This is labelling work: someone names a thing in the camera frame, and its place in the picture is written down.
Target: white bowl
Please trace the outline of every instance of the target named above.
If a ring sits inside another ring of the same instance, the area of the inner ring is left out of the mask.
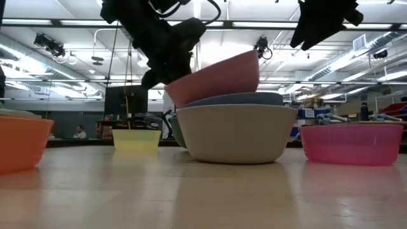
[[[297,110],[284,106],[230,104],[177,112],[188,151],[214,163],[268,163],[284,152]]]

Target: blue bowl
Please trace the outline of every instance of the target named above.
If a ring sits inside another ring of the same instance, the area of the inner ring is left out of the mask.
[[[198,101],[190,102],[185,108],[207,105],[225,105],[225,104],[259,104],[282,106],[283,99],[280,94],[268,92],[249,92],[228,95],[218,95]]]

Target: pink bowl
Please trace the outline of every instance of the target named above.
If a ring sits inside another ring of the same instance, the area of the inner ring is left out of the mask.
[[[182,77],[165,87],[178,108],[199,99],[255,92],[259,84],[257,51],[249,51]]]
[[[387,166],[397,160],[401,125],[301,127],[305,155],[312,162]]]

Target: bowl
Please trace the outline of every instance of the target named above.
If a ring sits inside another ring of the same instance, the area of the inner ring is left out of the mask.
[[[160,143],[159,130],[113,130],[117,151],[156,151]]]
[[[283,154],[297,110],[267,105],[212,105],[180,109],[186,146],[197,160],[268,163]]]
[[[172,127],[172,135],[176,139],[176,142],[178,143],[178,145],[180,145],[180,147],[186,148],[183,132],[181,130],[181,127],[179,126],[178,118],[170,118],[170,122]]]
[[[344,165],[392,165],[397,160],[404,127],[352,125],[301,127],[304,152],[311,162]]]
[[[209,97],[241,92],[255,92],[259,84],[259,62],[256,51],[213,64],[184,76],[165,87],[178,108]]]
[[[41,160],[54,121],[0,116],[0,174],[32,169]]]
[[[218,95],[207,99],[200,99],[185,105],[185,108],[193,106],[223,105],[223,104],[261,104],[282,106],[283,99],[280,94],[268,92],[247,92],[229,95]]]

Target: computer monitor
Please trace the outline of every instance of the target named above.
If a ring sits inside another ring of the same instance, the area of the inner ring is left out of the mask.
[[[126,97],[128,100],[128,113],[147,113],[148,90],[141,85],[125,87],[109,87],[106,89],[104,110],[107,115],[127,115]]]

